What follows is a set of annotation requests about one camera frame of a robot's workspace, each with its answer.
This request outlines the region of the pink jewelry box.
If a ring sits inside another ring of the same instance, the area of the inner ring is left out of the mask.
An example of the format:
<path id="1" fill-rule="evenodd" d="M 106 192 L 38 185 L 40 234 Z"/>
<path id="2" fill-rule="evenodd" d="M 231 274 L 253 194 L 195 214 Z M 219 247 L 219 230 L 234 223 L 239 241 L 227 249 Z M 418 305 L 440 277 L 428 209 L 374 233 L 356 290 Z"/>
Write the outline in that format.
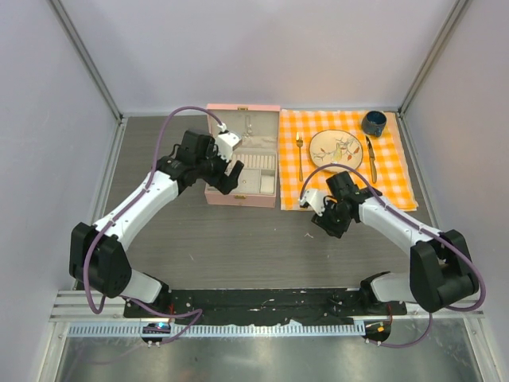
<path id="1" fill-rule="evenodd" d="M 281 108 L 278 105 L 210 103 L 207 109 L 242 138 L 232 155 L 227 172 L 236 161 L 244 163 L 238 187 L 223 195 L 210 185 L 204 195 L 210 205 L 273 208 L 278 180 L 278 131 Z M 262 175 L 274 177 L 274 193 L 260 193 Z"/>

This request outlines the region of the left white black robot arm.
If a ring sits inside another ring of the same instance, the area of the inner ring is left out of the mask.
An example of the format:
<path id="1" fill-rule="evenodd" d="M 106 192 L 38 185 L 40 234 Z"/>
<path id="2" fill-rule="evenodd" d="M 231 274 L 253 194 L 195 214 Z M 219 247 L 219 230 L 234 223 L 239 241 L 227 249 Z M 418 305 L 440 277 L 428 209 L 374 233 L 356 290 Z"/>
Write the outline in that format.
<path id="1" fill-rule="evenodd" d="M 223 130 L 216 137 L 187 130 L 171 154 L 159 158 L 146 178 L 119 206 L 94 224 L 77 224 L 71 234 L 69 274 L 103 296 L 134 299 L 151 317 L 169 308 L 168 287 L 134 270 L 126 251 L 136 235 L 168 203 L 203 180 L 227 195 L 238 185 L 242 162 L 233 162 L 242 139 Z"/>

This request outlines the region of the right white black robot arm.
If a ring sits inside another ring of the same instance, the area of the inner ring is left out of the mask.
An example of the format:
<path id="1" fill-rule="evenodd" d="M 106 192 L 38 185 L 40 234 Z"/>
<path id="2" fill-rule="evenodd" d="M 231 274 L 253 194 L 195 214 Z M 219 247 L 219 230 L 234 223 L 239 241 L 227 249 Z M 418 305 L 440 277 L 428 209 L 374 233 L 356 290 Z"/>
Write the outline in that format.
<path id="1" fill-rule="evenodd" d="M 312 222 L 329 236 L 341 238 L 352 222 L 384 235 L 409 259 L 406 273 L 389 271 L 372 275 L 360 284 L 359 304 L 377 314 L 388 302 L 418 304 L 434 313 L 454 303 L 484 295 L 465 238 L 456 230 L 442 232 L 398 210 L 371 185 L 359 188 L 347 172 L 326 181 L 328 191 L 302 187 L 299 204 L 309 207 Z"/>

